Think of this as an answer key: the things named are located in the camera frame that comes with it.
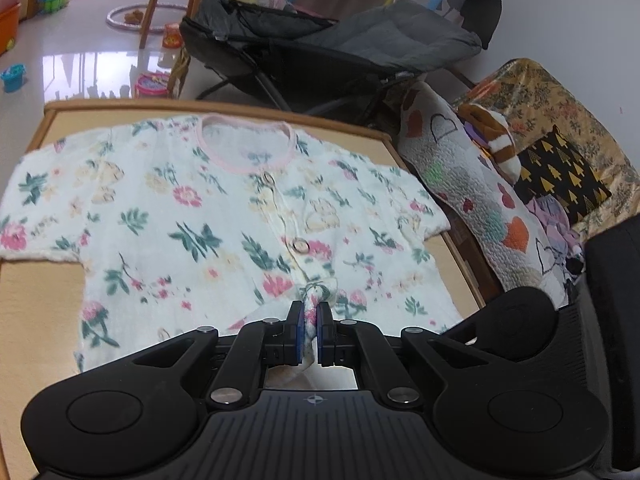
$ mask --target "heart pattern blanket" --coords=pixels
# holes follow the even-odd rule
[[[535,286],[556,308],[567,304],[564,270],[542,225],[427,83],[415,83],[402,102],[398,151],[462,218],[504,290]]]

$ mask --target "glossy floor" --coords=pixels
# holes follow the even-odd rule
[[[15,48],[0,56],[0,72],[15,63],[23,63],[27,70],[20,90],[7,94],[0,89],[0,194],[38,127],[46,102],[129,98],[140,73],[170,72],[177,51],[162,49],[160,35],[151,35],[147,48],[140,51],[137,33],[111,28],[105,22],[114,7],[145,1],[71,0],[66,9],[20,24]],[[182,14],[158,9],[153,25],[177,22]],[[217,81],[214,73],[193,60],[182,98],[193,99]],[[224,89],[216,98],[257,104],[234,88]]]

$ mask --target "striped plush toy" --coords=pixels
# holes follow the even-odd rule
[[[506,119],[480,105],[460,105],[458,115],[471,123],[489,145],[495,165],[512,186],[520,178],[520,159]]]

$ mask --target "wooden table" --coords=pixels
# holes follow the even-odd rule
[[[377,164],[402,161],[380,132],[278,110],[171,100],[73,100],[45,106],[28,151],[75,132],[176,114],[218,112],[256,121],[287,121],[313,136],[367,155]],[[448,234],[426,247],[463,317],[482,305]],[[22,410],[41,389],[76,373],[78,310],[84,275],[79,264],[3,262],[0,269],[0,480],[36,474],[20,435]]]

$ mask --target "crosshair symbol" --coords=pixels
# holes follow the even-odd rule
[[[319,395],[308,396],[305,400],[309,404],[320,404],[321,402],[326,401],[324,397],[320,397]]]

